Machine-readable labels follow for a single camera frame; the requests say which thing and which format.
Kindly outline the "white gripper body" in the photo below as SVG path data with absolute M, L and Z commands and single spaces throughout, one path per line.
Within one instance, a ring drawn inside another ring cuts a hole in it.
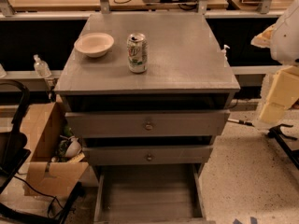
M 266 101 L 270 104 L 291 108 L 299 100 L 299 67 L 288 66 L 274 74 L 274 80 Z

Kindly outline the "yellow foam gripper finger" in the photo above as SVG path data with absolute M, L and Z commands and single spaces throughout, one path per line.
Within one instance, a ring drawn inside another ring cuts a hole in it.
M 283 105 L 265 103 L 259 115 L 259 120 L 268 124 L 278 123 L 284 116 L 285 111 L 286 108 Z

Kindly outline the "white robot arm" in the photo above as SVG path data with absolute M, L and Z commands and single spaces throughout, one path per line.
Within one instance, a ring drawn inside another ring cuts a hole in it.
M 294 0 L 274 24 L 270 52 L 284 67 L 273 75 L 258 120 L 276 124 L 299 99 L 299 0 Z

